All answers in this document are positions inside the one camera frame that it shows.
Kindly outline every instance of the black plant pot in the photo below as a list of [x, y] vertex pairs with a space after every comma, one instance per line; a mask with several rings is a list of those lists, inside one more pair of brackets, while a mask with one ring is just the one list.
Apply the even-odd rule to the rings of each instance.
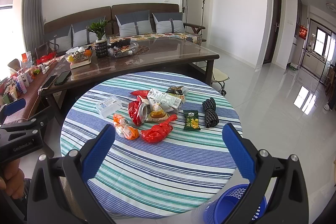
[[107, 41], [95, 43], [96, 56], [97, 57], [106, 57], [109, 54], [107, 50]]

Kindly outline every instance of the green snack bag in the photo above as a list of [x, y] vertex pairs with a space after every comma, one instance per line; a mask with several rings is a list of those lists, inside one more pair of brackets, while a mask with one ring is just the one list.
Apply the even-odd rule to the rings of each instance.
[[184, 130], [201, 130], [198, 125], [198, 111], [183, 111], [185, 117]]

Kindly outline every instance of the floral blanket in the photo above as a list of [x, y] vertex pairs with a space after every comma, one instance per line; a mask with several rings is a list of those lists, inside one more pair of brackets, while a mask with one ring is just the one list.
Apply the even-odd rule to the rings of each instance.
[[131, 37], [117, 37], [111, 36], [110, 43], [115, 41], [119, 41], [120, 39], [130, 38], [131, 41], [144, 40], [144, 39], [154, 39], [160, 37], [170, 37], [170, 38], [180, 38], [190, 41], [192, 43], [201, 45], [202, 37], [200, 34], [192, 34], [192, 33], [172, 33], [172, 34], [148, 34], [148, 35], [139, 35], [139, 36], [131, 36]]

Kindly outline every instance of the blue trash bin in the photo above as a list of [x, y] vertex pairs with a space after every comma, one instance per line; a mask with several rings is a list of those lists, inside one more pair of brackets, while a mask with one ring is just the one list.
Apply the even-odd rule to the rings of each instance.
[[[219, 199], [212, 202], [203, 213], [203, 220], [206, 224], [221, 224], [230, 214], [239, 199], [243, 196], [248, 184], [239, 184], [226, 190]], [[261, 201], [252, 220], [263, 216], [266, 208], [266, 198]]]

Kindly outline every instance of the wooden armrest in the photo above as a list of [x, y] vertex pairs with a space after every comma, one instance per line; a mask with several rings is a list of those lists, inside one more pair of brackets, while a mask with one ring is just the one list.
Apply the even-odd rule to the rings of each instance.
[[191, 27], [191, 29], [193, 29], [193, 31], [194, 31], [195, 34], [198, 34], [201, 30], [205, 29], [204, 26], [197, 25], [197, 24], [186, 23], [186, 22], [184, 22], [183, 24], [184, 24], [184, 26]]

